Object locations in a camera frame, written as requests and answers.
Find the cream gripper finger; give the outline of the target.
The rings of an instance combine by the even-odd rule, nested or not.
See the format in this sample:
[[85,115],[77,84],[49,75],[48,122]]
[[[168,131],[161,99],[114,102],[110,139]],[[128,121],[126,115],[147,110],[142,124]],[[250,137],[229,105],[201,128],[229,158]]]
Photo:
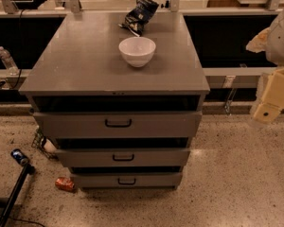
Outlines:
[[284,110],[284,67],[277,67],[272,73],[260,76],[256,101],[251,110],[253,125],[268,125]]
[[259,53],[266,50],[267,38],[270,28],[261,30],[251,41],[246,45],[246,49],[250,52]]

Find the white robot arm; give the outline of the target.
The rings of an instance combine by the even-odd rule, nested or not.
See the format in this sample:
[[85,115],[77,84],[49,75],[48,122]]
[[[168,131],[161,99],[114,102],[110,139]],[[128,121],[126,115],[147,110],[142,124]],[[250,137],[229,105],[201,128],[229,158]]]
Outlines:
[[264,51],[266,60],[276,65],[258,80],[257,99],[253,104],[250,123],[261,127],[272,123],[284,110],[284,9],[271,25],[258,33],[247,45],[248,51]]

